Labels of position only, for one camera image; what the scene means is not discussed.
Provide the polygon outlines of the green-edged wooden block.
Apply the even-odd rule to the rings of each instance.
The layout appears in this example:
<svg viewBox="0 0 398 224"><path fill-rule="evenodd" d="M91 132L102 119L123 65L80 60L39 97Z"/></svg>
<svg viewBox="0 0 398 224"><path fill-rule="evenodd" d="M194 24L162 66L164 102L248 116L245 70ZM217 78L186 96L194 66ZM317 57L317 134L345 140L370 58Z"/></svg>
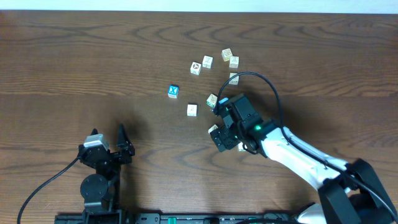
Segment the green-edged wooden block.
<svg viewBox="0 0 398 224"><path fill-rule="evenodd" d="M238 144L238 151L239 152L244 152L245 151L244 144L242 142Z"/></svg>
<svg viewBox="0 0 398 224"><path fill-rule="evenodd" d="M217 97L216 95L214 95L214 94L211 94L211 95L207 98L206 104L207 104L209 107L214 108L214 107L216 106L217 100L218 100L218 97Z"/></svg>

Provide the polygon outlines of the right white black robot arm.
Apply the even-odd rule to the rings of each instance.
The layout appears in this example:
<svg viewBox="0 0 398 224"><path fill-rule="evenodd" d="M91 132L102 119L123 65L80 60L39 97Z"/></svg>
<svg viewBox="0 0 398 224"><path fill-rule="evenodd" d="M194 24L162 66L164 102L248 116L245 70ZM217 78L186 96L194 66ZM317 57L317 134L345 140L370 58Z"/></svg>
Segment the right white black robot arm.
<svg viewBox="0 0 398 224"><path fill-rule="evenodd" d="M329 156L295 136L273 119L264 121L248 98L240 94L219 100L207 99L224 124L209 134L223 152L238 147L276 161L301 177L317 192L320 203L287 217L292 223L392 223L393 206L380 179L362 159L349 163Z"/></svg>

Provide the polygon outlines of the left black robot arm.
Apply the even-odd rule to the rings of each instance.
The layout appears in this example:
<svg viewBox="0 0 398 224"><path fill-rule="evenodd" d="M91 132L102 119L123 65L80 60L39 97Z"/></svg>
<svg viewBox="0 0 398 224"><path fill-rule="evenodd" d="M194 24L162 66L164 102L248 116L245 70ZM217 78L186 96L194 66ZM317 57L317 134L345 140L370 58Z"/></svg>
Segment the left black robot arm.
<svg viewBox="0 0 398 224"><path fill-rule="evenodd" d="M80 162L95 170L80 186L84 198L83 223L135 223L134 215L120 207L121 166L130 164L135 148L124 126L119 125L116 146L111 152L109 144L97 129L78 146Z"/></svg>

